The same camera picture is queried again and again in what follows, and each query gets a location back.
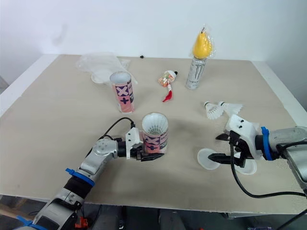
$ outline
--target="monster energy can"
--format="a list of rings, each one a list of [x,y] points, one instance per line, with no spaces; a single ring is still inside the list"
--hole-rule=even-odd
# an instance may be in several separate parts
[[[190,90],[198,88],[200,83],[200,78],[202,76],[203,70],[205,69],[207,59],[197,59],[193,57],[188,79],[186,82],[186,87]]]

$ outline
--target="pink label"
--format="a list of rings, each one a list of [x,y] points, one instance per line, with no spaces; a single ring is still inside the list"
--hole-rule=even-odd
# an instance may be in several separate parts
[[[112,84],[113,91],[116,95],[120,111],[130,113],[134,111],[134,97],[131,80],[127,83]]]
[[[143,132],[146,153],[166,153],[168,131],[161,135],[151,135]]]

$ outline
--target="white table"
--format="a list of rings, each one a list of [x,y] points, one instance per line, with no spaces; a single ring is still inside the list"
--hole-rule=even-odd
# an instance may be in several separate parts
[[[77,168],[96,139],[122,115],[106,86],[75,68],[78,56],[43,55],[4,93],[1,100],[0,194],[49,199],[69,179],[65,168]],[[243,103],[240,115],[274,130],[307,126],[307,113],[263,62],[211,60],[196,91],[184,87],[189,59],[130,58],[136,110],[129,115],[141,128],[149,112],[169,119],[169,151],[152,162],[111,161],[87,201],[99,204],[161,207],[236,213],[296,214],[304,198],[247,197],[235,183],[229,165],[214,171],[196,160],[201,148],[229,153],[215,141],[227,116],[210,121],[201,102]],[[162,103],[166,89],[157,78],[179,71],[174,99]],[[123,135],[122,124],[112,135]],[[301,191],[283,160],[258,161],[253,176],[240,176],[256,194]]]

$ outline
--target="black cable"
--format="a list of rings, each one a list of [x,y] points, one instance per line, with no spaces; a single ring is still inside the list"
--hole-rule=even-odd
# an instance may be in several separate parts
[[[33,211],[28,213],[28,216],[35,216],[39,211]]]
[[[104,133],[104,135],[102,135],[99,139],[103,139],[107,133],[118,123],[120,122],[121,120],[124,120],[124,119],[127,119],[131,122],[131,128],[135,127],[135,124],[134,122],[129,118],[129,117],[122,117],[120,119],[118,119],[116,122],[113,123],[113,125],[111,125],[111,127]]]
[[[230,165],[231,165],[231,171],[232,174],[234,175],[235,181],[238,184],[238,186],[242,189],[242,191],[252,197],[252,198],[267,198],[267,197],[272,197],[272,196],[281,196],[281,195],[296,195],[296,196],[303,196],[305,197],[304,193],[298,193],[298,192],[277,192],[277,193],[268,193],[268,194],[263,194],[263,195],[254,195],[247,191],[241,182],[239,181],[239,178],[236,174],[236,169],[235,169],[235,156],[234,156],[234,145],[230,143]]]
[[[114,140],[113,137],[111,137],[110,135],[105,135],[105,137],[110,138],[111,140]]]
[[[283,229],[284,227],[288,226],[289,224],[291,224],[293,221],[297,220],[298,218],[300,218],[301,216],[305,215],[307,213],[307,209],[305,209],[304,211],[302,211],[301,213],[297,214],[296,216],[294,216],[293,218],[289,219],[287,222],[285,222],[283,225],[279,226],[276,230],[280,230]]]
[[[97,220],[97,218],[98,218],[98,216],[99,216],[99,212],[100,212],[101,206],[102,206],[102,205],[99,206],[99,209],[98,209],[98,211],[97,211],[96,217],[95,217],[95,219],[93,220],[93,224],[95,224],[95,222],[96,222],[96,220]]]
[[[81,213],[82,213],[82,216],[84,218],[85,217],[85,215],[84,215],[84,205],[81,207]]]
[[[293,143],[284,145],[283,148],[286,149],[286,148],[294,146],[294,145],[307,145],[307,141],[293,142]]]

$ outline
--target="white shuttlecock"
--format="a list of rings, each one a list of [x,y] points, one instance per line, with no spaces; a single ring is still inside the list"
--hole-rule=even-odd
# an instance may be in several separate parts
[[[168,129],[168,120],[163,114],[150,113],[143,118],[142,128],[148,134],[161,135]]]
[[[230,104],[225,102],[219,102],[219,105],[224,109],[229,117],[233,114],[238,114],[243,107],[242,104]]]
[[[223,114],[223,108],[218,104],[212,104],[210,102],[205,102],[204,106],[206,108],[207,117],[210,120],[217,119]]]

